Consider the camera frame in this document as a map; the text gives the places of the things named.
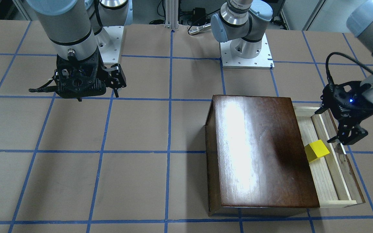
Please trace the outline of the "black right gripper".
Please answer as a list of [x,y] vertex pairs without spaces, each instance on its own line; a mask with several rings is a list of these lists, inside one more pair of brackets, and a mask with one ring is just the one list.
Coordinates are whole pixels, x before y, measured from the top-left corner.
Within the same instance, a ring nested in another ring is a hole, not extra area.
[[121,65],[116,63],[105,68],[99,53],[82,61],[69,61],[58,55],[56,68],[55,92],[62,98],[99,96],[106,93],[107,87],[113,90],[115,98],[119,98],[119,89],[127,86]]

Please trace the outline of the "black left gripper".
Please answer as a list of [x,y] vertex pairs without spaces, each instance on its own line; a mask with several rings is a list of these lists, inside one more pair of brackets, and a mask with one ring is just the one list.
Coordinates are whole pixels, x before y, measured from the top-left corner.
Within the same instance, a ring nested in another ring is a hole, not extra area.
[[330,110],[339,122],[336,136],[328,139],[328,143],[353,145],[368,135],[368,131],[361,127],[360,123],[373,115],[373,103],[363,96],[363,93],[370,88],[370,84],[361,85],[361,81],[331,83],[324,87],[321,95],[322,103],[315,111],[315,115]]

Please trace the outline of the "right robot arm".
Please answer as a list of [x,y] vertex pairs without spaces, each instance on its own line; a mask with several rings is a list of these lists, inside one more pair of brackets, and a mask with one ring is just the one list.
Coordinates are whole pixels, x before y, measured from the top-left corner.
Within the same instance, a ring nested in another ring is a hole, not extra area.
[[52,78],[31,93],[55,92],[64,99],[115,97],[127,86],[118,60],[123,28],[133,22],[131,0],[28,0],[56,49]]

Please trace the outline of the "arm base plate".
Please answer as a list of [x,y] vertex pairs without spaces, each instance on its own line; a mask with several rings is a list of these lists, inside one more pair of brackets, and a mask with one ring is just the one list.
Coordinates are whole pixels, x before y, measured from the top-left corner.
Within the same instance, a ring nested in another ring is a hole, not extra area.
[[275,67],[266,34],[252,43],[242,38],[220,43],[224,68],[272,69]]
[[104,64],[119,62],[123,33],[124,26],[109,26],[103,27],[100,33],[95,35]]

